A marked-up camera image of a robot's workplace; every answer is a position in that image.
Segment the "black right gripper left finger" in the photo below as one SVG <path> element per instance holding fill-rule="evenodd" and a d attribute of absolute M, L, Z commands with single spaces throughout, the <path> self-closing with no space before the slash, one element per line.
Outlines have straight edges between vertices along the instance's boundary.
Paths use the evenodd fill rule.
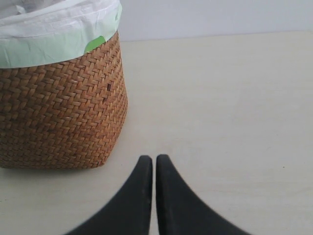
<path fill-rule="evenodd" d="M 69 235 L 147 235 L 150 230 L 153 163 L 140 156 L 116 195 Z"/>

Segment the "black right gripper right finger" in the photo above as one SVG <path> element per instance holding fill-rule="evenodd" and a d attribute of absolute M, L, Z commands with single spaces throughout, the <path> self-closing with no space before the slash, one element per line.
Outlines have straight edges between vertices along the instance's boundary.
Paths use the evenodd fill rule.
<path fill-rule="evenodd" d="M 156 158 L 156 211 L 160 235 L 246 235 L 206 205 L 168 155 Z"/>

